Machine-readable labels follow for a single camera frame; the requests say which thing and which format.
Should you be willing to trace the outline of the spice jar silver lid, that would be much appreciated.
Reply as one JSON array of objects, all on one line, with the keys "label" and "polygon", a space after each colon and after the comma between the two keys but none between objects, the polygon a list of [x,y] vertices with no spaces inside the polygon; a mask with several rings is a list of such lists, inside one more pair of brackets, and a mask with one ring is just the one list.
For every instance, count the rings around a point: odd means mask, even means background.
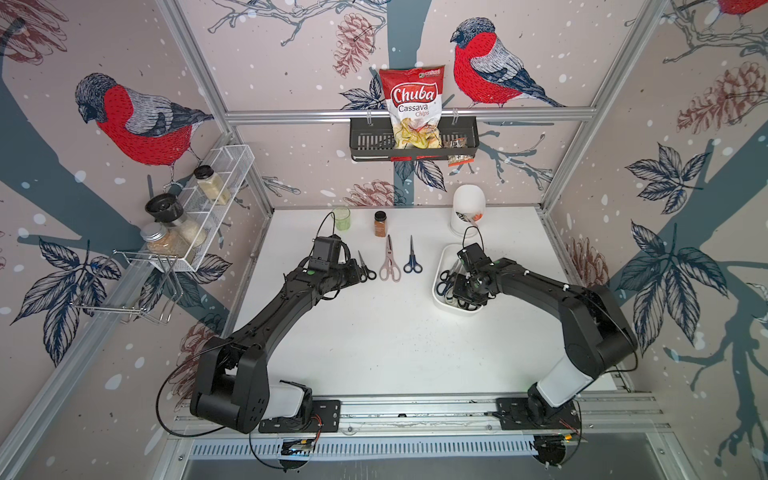
[{"label": "spice jar silver lid", "polygon": [[162,223],[150,223],[140,229],[140,236],[147,249],[161,256],[184,257],[189,251],[189,244],[176,231]]}]

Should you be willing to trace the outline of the green plastic cup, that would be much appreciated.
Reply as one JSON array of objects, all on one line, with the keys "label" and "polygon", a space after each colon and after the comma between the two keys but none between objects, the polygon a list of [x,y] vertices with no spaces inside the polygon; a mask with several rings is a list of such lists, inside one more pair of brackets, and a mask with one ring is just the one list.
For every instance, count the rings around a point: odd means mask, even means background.
[{"label": "green plastic cup", "polygon": [[337,231],[347,231],[351,226],[351,211],[347,207],[336,207],[332,211],[335,229]]}]

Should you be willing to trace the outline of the black grinder jar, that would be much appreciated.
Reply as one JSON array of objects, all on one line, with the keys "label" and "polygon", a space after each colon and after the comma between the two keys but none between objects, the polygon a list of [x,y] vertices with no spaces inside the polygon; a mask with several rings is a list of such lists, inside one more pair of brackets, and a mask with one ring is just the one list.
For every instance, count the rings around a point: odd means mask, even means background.
[{"label": "black grinder jar", "polygon": [[157,222],[175,230],[190,246],[197,248],[207,240],[200,223],[186,213],[176,195],[163,193],[145,204],[145,211]]}]

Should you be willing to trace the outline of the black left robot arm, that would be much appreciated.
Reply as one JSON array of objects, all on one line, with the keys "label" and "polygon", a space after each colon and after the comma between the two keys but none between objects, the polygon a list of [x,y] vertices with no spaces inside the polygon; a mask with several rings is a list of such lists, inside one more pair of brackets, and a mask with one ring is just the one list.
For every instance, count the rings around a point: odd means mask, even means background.
[{"label": "black left robot arm", "polygon": [[295,323],[331,292],[356,285],[356,260],[321,270],[299,266],[284,276],[278,293],[249,323],[200,352],[190,413],[240,433],[267,418],[271,391],[268,362]]}]

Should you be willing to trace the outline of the brown spice bottle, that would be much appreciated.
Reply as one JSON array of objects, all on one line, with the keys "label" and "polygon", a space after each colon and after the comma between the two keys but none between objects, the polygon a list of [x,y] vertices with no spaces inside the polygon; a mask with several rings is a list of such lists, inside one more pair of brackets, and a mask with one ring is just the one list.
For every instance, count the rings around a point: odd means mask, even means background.
[{"label": "brown spice bottle", "polygon": [[383,210],[374,213],[374,234],[378,238],[386,238],[388,236],[387,214]]}]

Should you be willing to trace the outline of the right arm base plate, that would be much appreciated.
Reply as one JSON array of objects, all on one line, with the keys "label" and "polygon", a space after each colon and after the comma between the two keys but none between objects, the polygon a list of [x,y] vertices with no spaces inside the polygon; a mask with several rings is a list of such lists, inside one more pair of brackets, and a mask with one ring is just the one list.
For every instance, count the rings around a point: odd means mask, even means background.
[{"label": "right arm base plate", "polygon": [[575,403],[570,401],[560,407],[525,396],[501,397],[495,400],[496,410],[491,415],[498,419],[505,431],[522,430],[572,430],[582,426]]}]

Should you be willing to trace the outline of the white round container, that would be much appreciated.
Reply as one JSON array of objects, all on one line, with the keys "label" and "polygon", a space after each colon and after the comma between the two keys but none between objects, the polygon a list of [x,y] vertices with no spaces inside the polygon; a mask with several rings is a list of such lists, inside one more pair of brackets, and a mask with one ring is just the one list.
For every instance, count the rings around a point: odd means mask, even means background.
[{"label": "white round container", "polygon": [[462,235],[467,227],[476,225],[484,216],[486,197],[477,185],[462,185],[453,195],[450,228],[456,235]]}]

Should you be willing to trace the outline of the red Chuba chips bag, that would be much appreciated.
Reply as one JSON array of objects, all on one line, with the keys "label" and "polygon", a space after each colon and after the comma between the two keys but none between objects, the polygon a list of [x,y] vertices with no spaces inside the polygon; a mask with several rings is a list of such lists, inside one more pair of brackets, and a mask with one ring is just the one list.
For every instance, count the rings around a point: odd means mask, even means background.
[{"label": "red Chuba chips bag", "polygon": [[379,71],[394,149],[438,149],[444,67]]}]

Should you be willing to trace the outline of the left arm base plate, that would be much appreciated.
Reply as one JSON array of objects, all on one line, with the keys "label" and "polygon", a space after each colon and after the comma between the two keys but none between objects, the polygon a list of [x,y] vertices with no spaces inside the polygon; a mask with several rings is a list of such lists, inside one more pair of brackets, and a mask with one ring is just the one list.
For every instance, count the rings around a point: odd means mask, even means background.
[{"label": "left arm base plate", "polygon": [[302,405],[293,417],[263,419],[258,426],[258,432],[335,433],[339,428],[340,410],[340,400],[313,400],[311,406]]}]

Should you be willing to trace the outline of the small snack packet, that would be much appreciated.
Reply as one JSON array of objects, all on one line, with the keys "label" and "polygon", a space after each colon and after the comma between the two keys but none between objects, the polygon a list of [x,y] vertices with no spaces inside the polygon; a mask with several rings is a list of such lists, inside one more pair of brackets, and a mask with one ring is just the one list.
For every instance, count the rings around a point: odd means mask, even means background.
[{"label": "small snack packet", "polygon": [[[465,148],[467,146],[467,138],[466,137],[459,137],[456,139],[453,139],[450,141],[449,147],[452,149],[459,149],[459,148]],[[451,168],[455,168],[464,164],[469,164],[474,162],[474,156],[473,155],[449,155],[448,156],[448,166]]]}]

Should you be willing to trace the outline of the pink kitchen scissors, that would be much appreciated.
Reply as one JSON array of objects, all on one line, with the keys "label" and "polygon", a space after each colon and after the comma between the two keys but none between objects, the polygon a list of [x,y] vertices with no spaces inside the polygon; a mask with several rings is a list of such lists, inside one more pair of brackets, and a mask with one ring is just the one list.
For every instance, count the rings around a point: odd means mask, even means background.
[{"label": "pink kitchen scissors", "polygon": [[402,278],[402,272],[394,259],[394,252],[392,246],[391,236],[386,236],[385,241],[385,256],[382,266],[379,269],[379,278],[382,281],[391,280],[393,282],[399,282]]}]

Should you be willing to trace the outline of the black handled scissors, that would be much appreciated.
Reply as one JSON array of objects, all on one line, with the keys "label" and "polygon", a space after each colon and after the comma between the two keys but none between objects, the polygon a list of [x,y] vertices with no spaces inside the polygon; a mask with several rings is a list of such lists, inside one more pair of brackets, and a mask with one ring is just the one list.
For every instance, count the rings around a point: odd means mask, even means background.
[{"label": "black handled scissors", "polygon": [[360,282],[365,283],[369,280],[376,280],[377,273],[366,265],[361,252],[358,252],[358,258],[360,266]]}]

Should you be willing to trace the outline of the spice jar black lid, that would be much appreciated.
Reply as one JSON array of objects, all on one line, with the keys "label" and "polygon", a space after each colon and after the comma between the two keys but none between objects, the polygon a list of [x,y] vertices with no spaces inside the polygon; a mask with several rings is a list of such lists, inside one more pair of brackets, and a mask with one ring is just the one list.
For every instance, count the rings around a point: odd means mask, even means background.
[{"label": "spice jar black lid", "polygon": [[204,195],[215,205],[226,206],[231,193],[222,177],[210,165],[198,166],[193,175]]}]

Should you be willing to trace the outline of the blue handled scissors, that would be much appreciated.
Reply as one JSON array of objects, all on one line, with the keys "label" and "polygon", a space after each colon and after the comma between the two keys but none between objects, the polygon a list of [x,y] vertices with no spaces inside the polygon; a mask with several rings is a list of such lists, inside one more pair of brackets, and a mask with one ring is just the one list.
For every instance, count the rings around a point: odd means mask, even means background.
[{"label": "blue handled scissors", "polygon": [[403,266],[403,272],[406,274],[421,274],[423,272],[422,265],[417,261],[413,236],[410,236],[409,241],[409,257],[408,261]]}]

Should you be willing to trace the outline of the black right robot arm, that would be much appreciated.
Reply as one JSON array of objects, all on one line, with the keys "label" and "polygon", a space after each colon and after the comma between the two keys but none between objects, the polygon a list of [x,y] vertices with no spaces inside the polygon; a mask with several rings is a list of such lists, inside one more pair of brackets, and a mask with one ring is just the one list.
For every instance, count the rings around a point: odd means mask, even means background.
[{"label": "black right robot arm", "polygon": [[604,285],[571,286],[535,273],[514,260],[491,260],[477,244],[461,249],[467,273],[454,296],[484,306],[499,295],[516,297],[560,322],[564,356],[527,391],[527,412],[543,425],[610,368],[637,352],[639,342],[615,296]]}]

